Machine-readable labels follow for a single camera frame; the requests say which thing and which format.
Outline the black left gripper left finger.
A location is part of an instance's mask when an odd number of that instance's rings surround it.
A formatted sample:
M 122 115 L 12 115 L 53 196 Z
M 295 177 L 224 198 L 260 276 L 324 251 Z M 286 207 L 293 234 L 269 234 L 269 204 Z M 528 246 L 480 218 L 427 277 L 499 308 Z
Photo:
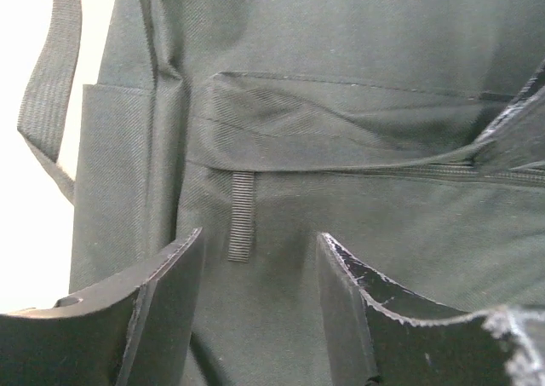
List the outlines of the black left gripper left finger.
M 204 267 L 186 239 L 50 309 L 1 317 L 3 385 L 178 385 Z

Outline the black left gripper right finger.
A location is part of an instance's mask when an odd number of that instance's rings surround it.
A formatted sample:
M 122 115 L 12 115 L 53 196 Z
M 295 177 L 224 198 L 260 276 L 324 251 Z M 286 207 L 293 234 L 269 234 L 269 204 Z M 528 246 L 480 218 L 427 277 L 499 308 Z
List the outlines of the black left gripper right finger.
M 409 291 L 327 233 L 316 251 L 334 385 L 544 383 L 544 309 L 462 312 Z

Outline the black student backpack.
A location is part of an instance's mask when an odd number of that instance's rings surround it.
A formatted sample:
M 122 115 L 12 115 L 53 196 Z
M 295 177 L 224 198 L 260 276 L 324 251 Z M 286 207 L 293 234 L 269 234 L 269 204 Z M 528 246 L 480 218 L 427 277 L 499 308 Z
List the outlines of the black student backpack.
M 544 309 L 544 0 L 115 0 L 58 165 L 81 0 L 54 0 L 18 130 L 74 209 L 69 291 L 195 229 L 178 385 L 334 385 L 327 233 L 462 312 Z

